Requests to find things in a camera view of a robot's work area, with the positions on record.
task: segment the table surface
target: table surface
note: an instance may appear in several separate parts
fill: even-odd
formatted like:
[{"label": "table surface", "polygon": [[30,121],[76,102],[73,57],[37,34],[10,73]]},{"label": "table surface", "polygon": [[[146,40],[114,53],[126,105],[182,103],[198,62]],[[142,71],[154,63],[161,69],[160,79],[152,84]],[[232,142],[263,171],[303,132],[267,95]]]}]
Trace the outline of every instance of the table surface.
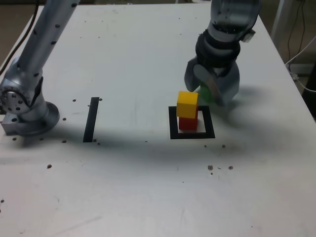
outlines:
[{"label": "table surface", "polygon": [[[315,123],[260,18],[238,95],[210,107],[216,138],[170,140],[209,20],[208,4],[77,7],[43,70],[57,126],[0,130],[0,236],[316,235]],[[91,97],[97,142],[83,143]]]}]

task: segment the white cable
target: white cable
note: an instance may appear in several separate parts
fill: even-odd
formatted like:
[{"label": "white cable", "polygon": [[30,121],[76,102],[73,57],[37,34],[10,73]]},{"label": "white cable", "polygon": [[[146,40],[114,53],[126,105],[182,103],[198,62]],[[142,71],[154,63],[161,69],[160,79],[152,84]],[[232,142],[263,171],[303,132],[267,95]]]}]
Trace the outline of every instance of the white cable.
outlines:
[{"label": "white cable", "polygon": [[301,83],[300,80],[296,80],[296,81],[297,81],[305,90],[310,91],[310,92],[315,92],[315,93],[316,93],[316,90],[310,90],[310,89],[306,88],[306,87]]},{"label": "white cable", "polygon": [[296,54],[296,56],[294,56],[294,57],[293,57],[290,61],[288,61],[285,65],[289,64],[291,61],[293,61],[294,58],[296,58],[298,55],[300,55],[301,53],[303,53],[304,50],[307,49],[308,46],[310,46],[311,43],[313,43],[313,41],[314,41],[315,39],[316,39],[316,36],[311,40],[311,42],[310,42],[301,52],[299,52],[298,54]]},{"label": "white cable", "polygon": [[[302,50],[301,52],[299,52],[298,54],[296,54],[296,55],[295,55],[290,61],[288,61],[285,65],[288,65],[291,61],[294,60],[294,58],[296,58],[296,57],[299,56],[301,53],[303,53],[304,50],[307,49],[307,48],[313,43],[313,41],[314,41],[315,39],[316,39],[316,36],[311,40],[311,42],[309,42],[309,44],[308,44],[305,48],[303,48],[303,50]],[[291,76],[292,76],[292,78],[293,78],[294,73],[290,72],[290,71],[289,71],[289,68],[288,68],[288,72],[291,74]],[[299,79],[296,79],[295,81],[297,81],[297,82],[300,84],[300,86],[303,87],[305,90],[307,90],[307,91],[309,91],[309,92],[314,92],[314,93],[316,93],[316,90],[310,90],[310,89],[306,88],[306,87],[300,82]]]}]

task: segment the stacked blocks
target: stacked blocks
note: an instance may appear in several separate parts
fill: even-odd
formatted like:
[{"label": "stacked blocks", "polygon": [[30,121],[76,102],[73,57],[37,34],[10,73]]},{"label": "stacked blocks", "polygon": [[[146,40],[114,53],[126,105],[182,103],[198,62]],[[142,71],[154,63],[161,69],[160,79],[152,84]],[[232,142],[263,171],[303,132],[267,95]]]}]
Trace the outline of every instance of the stacked blocks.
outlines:
[{"label": "stacked blocks", "polygon": [[180,91],[177,101],[179,129],[196,131],[198,127],[198,93]]}]

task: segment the red block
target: red block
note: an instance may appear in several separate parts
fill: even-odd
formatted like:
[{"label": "red block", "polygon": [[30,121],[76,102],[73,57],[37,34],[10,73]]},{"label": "red block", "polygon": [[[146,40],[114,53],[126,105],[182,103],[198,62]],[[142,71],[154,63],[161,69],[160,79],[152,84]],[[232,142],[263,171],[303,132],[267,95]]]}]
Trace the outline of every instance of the red block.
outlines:
[{"label": "red block", "polygon": [[179,117],[179,129],[186,131],[196,131],[198,128],[198,107],[195,118]]}]

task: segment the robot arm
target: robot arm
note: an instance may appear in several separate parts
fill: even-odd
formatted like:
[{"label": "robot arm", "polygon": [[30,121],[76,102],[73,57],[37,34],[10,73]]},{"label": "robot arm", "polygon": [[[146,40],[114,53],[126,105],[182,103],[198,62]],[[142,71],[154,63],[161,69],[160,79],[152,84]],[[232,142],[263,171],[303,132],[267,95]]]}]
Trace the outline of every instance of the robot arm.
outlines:
[{"label": "robot arm", "polygon": [[239,41],[252,38],[259,10],[260,0],[212,1],[211,21],[197,40],[197,56],[187,65],[185,83],[189,91],[206,88],[219,106],[232,100],[239,90]]},{"label": "robot arm", "polygon": [[42,94],[42,69],[80,0],[48,0],[19,58],[0,84],[0,102],[7,111],[7,135],[32,136],[52,129],[59,120],[55,105]]},{"label": "robot arm", "polygon": [[[42,94],[42,68],[58,42],[79,0],[47,0],[20,56],[0,84],[0,103],[7,111],[2,126],[7,135],[32,136],[52,129],[59,120],[55,105]],[[199,36],[197,56],[187,66],[189,91],[206,85],[219,105],[238,92],[236,58],[240,40],[253,34],[260,0],[213,0],[212,19]]]}]

